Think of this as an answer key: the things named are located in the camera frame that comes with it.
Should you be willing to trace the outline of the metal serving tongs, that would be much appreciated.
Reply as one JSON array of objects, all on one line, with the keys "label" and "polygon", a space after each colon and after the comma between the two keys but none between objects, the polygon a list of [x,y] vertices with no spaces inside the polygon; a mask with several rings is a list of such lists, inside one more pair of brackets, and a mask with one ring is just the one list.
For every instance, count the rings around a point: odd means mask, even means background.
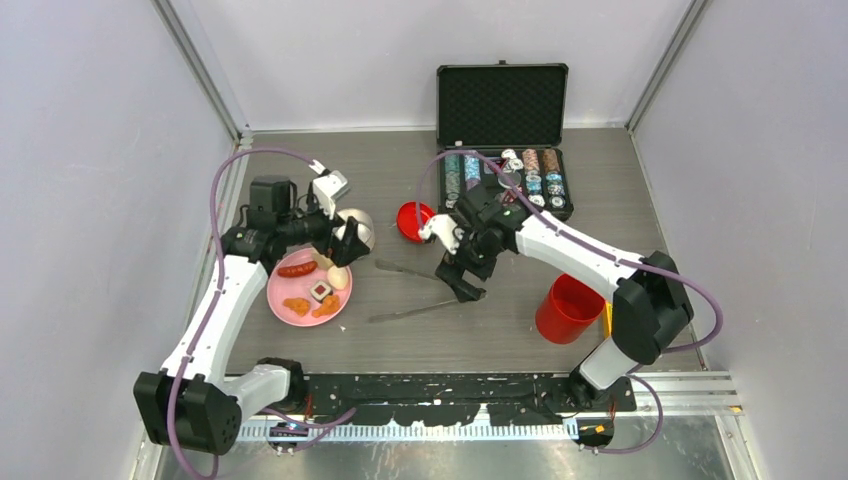
[{"label": "metal serving tongs", "polygon": [[454,292],[435,274],[403,266],[394,261],[377,258],[374,267],[384,273],[392,273],[404,278],[414,278],[412,285],[404,285],[403,293],[399,295],[402,305],[385,313],[371,315],[367,321],[372,324],[401,320],[416,315],[435,311],[440,308],[460,305]]}]

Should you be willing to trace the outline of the white egg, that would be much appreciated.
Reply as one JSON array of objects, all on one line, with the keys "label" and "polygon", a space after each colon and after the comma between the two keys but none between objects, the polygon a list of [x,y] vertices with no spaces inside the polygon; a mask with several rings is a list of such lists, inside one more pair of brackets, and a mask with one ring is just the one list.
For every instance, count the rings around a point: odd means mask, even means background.
[{"label": "white egg", "polygon": [[350,273],[347,268],[333,266],[327,270],[326,280],[334,290],[344,290],[350,284]]}]

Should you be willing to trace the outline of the sushi roll piece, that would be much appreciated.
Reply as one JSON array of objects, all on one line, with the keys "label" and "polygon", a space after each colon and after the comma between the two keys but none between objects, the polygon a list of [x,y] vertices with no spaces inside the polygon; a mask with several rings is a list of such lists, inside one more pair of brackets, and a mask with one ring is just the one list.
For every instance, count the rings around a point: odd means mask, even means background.
[{"label": "sushi roll piece", "polygon": [[334,289],[326,281],[318,280],[309,288],[309,293],[316,302],[321,304],[334,293]]}]

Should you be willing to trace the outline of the red plastic cup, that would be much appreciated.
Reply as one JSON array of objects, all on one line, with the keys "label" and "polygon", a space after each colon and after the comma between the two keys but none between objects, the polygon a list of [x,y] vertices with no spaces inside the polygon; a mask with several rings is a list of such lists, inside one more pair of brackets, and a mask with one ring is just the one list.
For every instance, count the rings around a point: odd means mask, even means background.
[{"label": "red plastic cup", "polygon": [[605,299],[568,274],[551,285],[535,312],[537,331],[547,341],[565,345],[576,341],[602,314]]}]

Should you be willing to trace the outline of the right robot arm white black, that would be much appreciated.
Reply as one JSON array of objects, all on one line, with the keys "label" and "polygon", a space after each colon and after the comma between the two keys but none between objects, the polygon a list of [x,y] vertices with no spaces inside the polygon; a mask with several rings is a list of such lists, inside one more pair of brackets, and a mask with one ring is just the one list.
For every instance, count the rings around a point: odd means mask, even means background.
[{"label": "right robot arm white black", "polygon": [[520,198],[503,204],[482,187],[461,195],[451,214],[420,224],[422,239],[445,253],[436,276],[459,302],[484,291],[464,278],[485,281],[504,251],[539,260],[579,281],[612,305],[612,333],[570,373],[565,391],[580,410],[596,410],[611,386],[638,366],[653,364],[690,323],[694,310],[674,260],[655,251],[627,252],[579,232]]}]

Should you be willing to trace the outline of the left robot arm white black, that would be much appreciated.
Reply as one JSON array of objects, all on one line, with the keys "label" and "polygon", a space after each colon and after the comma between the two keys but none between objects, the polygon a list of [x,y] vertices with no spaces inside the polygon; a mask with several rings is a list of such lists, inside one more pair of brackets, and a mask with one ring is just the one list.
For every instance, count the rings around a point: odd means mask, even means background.
[{"label": "left robot arm white black", "polygon": [[310,182],[299,209],[287,177],[251,182],[242,220],[216,245],[212,278],[185,334],[158,372],[135,381],[133,395],[154,443],[223,455],[251,416],[267,407],[293,414],[305,405],[307,382],[296,361],[262,358],[231,381],[225,371],[248,309],[289,248],[311,246],[340,267],[373,249],[369,223],[337,207],[348,189],[340,172],[326,170]]}]

